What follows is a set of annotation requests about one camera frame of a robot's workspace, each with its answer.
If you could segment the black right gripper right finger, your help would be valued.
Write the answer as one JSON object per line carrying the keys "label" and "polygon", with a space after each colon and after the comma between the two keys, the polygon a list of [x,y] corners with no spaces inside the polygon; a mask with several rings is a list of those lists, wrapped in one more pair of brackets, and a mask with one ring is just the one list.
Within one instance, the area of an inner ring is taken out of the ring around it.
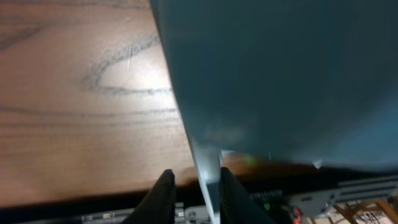
{"label": "black right gripper right finger", "polygon": [[219,190],[221,224],[276,224],[226,167],[221,168]]}

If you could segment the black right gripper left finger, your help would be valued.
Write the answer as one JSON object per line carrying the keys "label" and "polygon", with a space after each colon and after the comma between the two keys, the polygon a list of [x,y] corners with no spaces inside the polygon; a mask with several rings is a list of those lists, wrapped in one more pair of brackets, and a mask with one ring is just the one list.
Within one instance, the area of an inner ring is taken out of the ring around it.
{"label": "black right gripper left finger", "polygon": [[175,176],[171,169],[166,169],[121,224],[174,224],[175,200]]}

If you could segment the light blue bowl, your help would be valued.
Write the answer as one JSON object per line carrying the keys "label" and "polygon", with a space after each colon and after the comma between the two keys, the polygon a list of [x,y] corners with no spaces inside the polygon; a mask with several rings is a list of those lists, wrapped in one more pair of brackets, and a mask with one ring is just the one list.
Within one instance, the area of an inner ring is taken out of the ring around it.
{"label": "light blue bowl", "polygon": [[221,153],[397,174],[396,1],[151,1],[212,223]]}

